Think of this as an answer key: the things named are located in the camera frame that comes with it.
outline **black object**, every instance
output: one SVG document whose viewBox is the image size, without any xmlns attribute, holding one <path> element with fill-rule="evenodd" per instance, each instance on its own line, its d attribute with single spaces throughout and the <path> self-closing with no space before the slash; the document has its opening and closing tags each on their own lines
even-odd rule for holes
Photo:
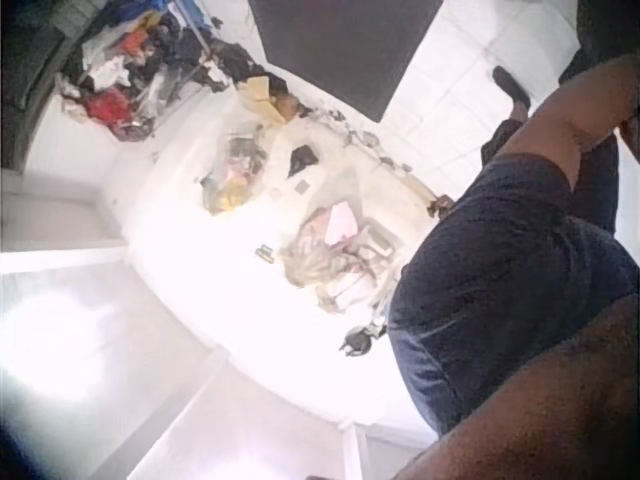
<svg viewBox="0 0 640 480">
<path fill-rule="evenodd" d="M 443 0 L 249 0 L 269 63 L 379 122 Z"/>
<path fill-rule="evenodd" d="M 220 30 L 222 28 L 222 25 L 224 25 L 224 22 L 222 20 L 220 20 L 218 17 L 211 17 L 211 24 L 215 28 Z"/>
<path fill-rule="evenodd" d="M 356 327 L 347 333 L 340 351 L 344 351 L 347 357 L 361 357 L 369 353 L 372 345 L 367 327 Z"/>
<path fill-rule="evenodd" d="M 310 165 L 317 165 L 318 157 L 316 157 L 313 150 L 308 145 L 296 148 L 291 152 L 291 167 L 289 168 L 289 175 L 287 178 L 293 177 L 295 174 L 300 173 L 302 170 Z"/>
<path fill-rule="evenodd" d="M 531 108 L 531 98 L 529 98 L 529 94 L 503 67 L 497 66 L 493 69 L 493 81 L 496 82 L 498 88 L 506 93 L 514 103 L 520 102 L 524 104 L 527 110 Z"/>
</svg>

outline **skin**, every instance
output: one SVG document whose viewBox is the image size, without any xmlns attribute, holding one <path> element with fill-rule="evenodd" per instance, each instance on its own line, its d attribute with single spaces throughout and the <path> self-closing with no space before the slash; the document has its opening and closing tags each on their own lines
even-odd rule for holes
<svg viewBox="0 0 640 480">
<path fill-rule="evenodd" d="M 582 153 L 593 150 L 613 131 L 637 130 L 640 56 L 625 55 L 564 84 L 505 144 L 498 155 L 534 153 L 560 167 L 573 189 Z M 638 158 L 637 139 L 625 139 Z"/>
<path fill-rule="evenodd" d="M 638 158 L 638 85 L 637 55 L 585 72 L 551 95 L 500 153 L 541 155 L 572 189 L 581 153 L 616 127 Z M 522 367 L 397 480 L 640 478 L 639 318 L 638 295 L 614 303 Z"/>
<path fill-rule="evenodd" d="M 638 478 L 637 318 L 637 295 L 616 302 L 396 480 Z"/>
</svg>

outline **black shoe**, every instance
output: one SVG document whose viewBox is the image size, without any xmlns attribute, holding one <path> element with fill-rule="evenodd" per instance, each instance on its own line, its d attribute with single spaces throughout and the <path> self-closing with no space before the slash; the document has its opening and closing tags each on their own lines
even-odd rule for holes
<svg viewBox="0 0 640 480">
<path fill-rule="evenodd" d="M 498 66 L 493 69 L 493 81 L 504 93 L 511 97 L 511 100 L 524 104 L 527 110 L 531 108 L 529 94 L 504 68 Z"/>
</svg>

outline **white tiled floor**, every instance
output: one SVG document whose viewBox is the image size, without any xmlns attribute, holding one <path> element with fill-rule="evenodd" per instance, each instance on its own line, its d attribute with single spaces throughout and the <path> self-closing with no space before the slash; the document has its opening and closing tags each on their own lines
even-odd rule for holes
<svg viewBox="0 0 640 480">
<path fill-rule="evenodd" d="M 479 148 L 511 109 L 493 68 L 511 71 L 539 105 L 578 49 L 576 5 L 445 0 L 381 122 L 386 128 L 370 127 L 434 192 L 459 198 L 480 171 Z"/>
</svg>

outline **man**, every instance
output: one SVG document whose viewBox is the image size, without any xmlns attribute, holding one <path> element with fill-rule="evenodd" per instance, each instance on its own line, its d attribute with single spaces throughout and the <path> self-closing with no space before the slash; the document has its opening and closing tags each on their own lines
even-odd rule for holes
<svg viewBox="0 0 640 480">
<path fill-rule="evenodd" d="M 638 291 L 638 266 L 610 233 L 615 219 L 576 217 L 573 196 L 582 194 L 581 159 L 607 162 L 588 159 L 616 127 L 637 125 L 639 84 L 638 56 L 565 83 L 407 266 L 389 336 L 418 410 L 439 434 L 528 361 Z"/>
<path fill-rule="evenodd" d="M 585 62 L 575 59 L 560 78 L 564 83 L 587 69 Z M 496 85 L 513 101 L 509 118 L 497 128 L 493 138 L 481 150 L 482 166 L 485 167 L 498 151 L 529 118 L 531 100 L 524 88 L 503 67 L 493 71 Z M 585 152 L 580 162 L 578 183 L 569 200 L 569 213 L 606 230 L 615 233 L 616 212 L 618 211 L 618 142 L 609 135 L 591 152 Z"/>
<path fill-rule="evenodd" d="M 537 357 L 396 480 L 637 479 L 638 295 Z"/>
</svg>

